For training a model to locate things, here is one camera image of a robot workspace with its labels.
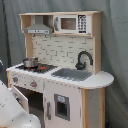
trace kitchen countertop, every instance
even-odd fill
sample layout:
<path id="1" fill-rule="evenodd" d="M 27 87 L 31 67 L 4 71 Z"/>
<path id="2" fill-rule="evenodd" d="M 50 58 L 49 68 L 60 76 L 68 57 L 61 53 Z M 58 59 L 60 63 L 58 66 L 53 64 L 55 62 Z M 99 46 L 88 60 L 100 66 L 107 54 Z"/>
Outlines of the kitchen countertop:
<path id="1" fill-rule="evenodd" d="M 71 86 L 84 88 L 84 89 L 96 89 L 96 88 L 107 87 L 107 86 L 111 85 L 114 81 L 114 77 L 110 73 L 107 73 L 104 71 L 100 71 L 96 75 L 91 75 L 90 77 L 88 77 L 84 81 L 72 81 L 72 80 L 68 80 L 68 79 L 53 77 L 51 75 L 53 72 L 55 72 L 61 68 L 65 68 L 65 67 L 58 66 L 57 68 L 50 70 L 44 74 L 38 74 L 38 73 L 28 72 L 28 71 L 24 71 L 24 70 L 20 70 L 20 69 L 15 68 L 15 67 L 18 67 L 20 65 L 22 65 L 22 64 L 7 68 L 6 71 L 24 73 L 27 75 L 32 75 L 32 76 L 47 79 L 47 80 L 53 80 L 53 81 L 61 82 L 64 84 L 70 84 Z"/>

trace sink faucet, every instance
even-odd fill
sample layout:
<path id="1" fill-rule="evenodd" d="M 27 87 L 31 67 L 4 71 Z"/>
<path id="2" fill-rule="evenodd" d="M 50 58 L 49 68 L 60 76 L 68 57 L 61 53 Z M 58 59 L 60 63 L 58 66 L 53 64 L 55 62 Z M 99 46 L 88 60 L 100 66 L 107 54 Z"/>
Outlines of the sink faucet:
<path id="1" fill-rule="evenodd" d="M 92 56 L 91 56 L 88 52 L 82 51 L 82 52 L 80 52 L 79 55 L 78 55 L 78 63 L 76 64 L 77 70 L 83 70 L 83 69 L 85 69 L 85 64 L 86 64 L 86 62 L 85 62 L 84 64 L 82 64 L 82 63 L 80 62 L 80 58 L 81 58 L 81 56 L 82 56 L 83 54 L 86 54 L 86 55 L 89 57 L 89 59 L 90 59 L 90 65 L 93 65 Z"/>

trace wooden play kitchen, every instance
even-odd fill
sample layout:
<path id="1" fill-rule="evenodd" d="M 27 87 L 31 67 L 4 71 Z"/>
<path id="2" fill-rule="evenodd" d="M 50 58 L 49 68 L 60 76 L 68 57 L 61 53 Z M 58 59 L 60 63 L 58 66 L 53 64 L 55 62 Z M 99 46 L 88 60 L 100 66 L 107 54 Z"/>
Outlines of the wooden play kitchen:
<path id="1" fill-rule="evenodd" d="M 30 112 L 30 104 L 40 100 L 35 104 L 42 103 L 42 115 L 37 115 L 42 128 L 105 128 L 105 87 L 114 78 L 101 71 L 101 12 L 25 13 L 20 18 L 26 57 L 39 58 L 34 69 L 23 64 L 7 69 L 8 86 L 23 108 Z M 30 98 L 34 92 L 41 97 Z"/>

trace range hood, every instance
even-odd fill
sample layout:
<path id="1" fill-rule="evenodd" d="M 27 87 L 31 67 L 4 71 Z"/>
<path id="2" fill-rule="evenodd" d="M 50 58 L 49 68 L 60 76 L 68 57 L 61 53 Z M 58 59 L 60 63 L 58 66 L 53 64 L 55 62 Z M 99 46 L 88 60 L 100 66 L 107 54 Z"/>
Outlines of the range hood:
<path id="1" fill-rule="evenodd" d="M 35 16 L 35 24 L 25 28 L 25 33 L 52 34 L 53 29 L 43 24 L 43 16 Z"/>

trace cabinet door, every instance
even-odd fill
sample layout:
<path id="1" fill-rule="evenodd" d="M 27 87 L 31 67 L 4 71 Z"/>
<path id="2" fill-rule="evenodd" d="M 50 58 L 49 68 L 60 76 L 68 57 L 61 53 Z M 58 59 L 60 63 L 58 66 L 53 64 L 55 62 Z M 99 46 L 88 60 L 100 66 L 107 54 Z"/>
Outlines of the cabinet door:
<path id="1" fill-rule="evenodd" d="M 28 99 L 24 96 L 24 94 L 27 92 L 23 92 L 21 88 L 16 86 L 12 86 L 10 91 L 19 102 L 19 104 L 23 107 L 23 109 L 29 113 Z"/>
<path id="2" fill-rule="evenodd" d="M 45 128 L 82 128 L 81 90 L 45 82 Z"/>

